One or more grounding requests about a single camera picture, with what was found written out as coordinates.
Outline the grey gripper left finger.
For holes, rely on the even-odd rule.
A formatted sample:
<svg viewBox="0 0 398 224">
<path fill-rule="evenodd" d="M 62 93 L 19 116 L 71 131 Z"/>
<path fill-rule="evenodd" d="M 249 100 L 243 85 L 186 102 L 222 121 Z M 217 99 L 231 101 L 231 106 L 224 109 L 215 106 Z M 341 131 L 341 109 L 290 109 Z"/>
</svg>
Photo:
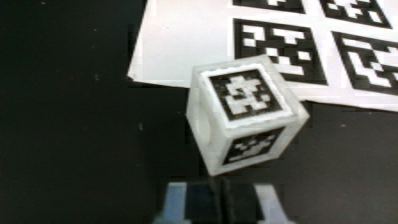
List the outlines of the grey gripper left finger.
<svg viewBox="0 0 398 224">
<path fill-rule="evenodd" d="M 215 192 L 206 183 L 170 182 L 151 224 L 218 224 Z"/>
</svg>

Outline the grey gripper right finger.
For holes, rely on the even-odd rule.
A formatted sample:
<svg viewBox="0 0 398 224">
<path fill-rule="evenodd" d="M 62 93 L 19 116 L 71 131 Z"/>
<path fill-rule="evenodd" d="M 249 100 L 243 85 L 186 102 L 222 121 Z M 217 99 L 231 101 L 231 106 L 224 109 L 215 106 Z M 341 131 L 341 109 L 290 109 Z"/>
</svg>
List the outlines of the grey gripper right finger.
<svg viewBox="0 0 398 224">
<path fill-rule="evenodd" d="M 297 224 L 284 213 L 270 184 L 226 183 L 222 202 L 224 224 Z"/>
</svg>

